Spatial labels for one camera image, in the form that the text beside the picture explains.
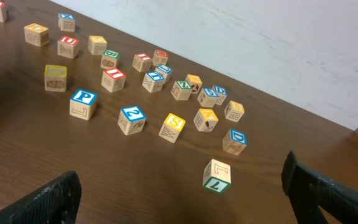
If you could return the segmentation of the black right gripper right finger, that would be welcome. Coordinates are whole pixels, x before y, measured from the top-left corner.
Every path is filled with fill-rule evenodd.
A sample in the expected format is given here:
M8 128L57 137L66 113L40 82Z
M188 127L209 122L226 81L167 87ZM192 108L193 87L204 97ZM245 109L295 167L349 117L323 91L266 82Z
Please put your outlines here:
M298 163L290 151L281 174L298 223L326 223L321 208L341 223L358 223L358 191Z

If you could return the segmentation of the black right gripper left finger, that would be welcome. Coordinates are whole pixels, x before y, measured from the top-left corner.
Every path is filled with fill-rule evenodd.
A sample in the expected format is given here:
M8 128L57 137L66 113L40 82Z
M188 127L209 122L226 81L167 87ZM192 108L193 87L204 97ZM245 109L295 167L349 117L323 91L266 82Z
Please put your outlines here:
M0 224L76 222L81 183L71 170L0 210Z

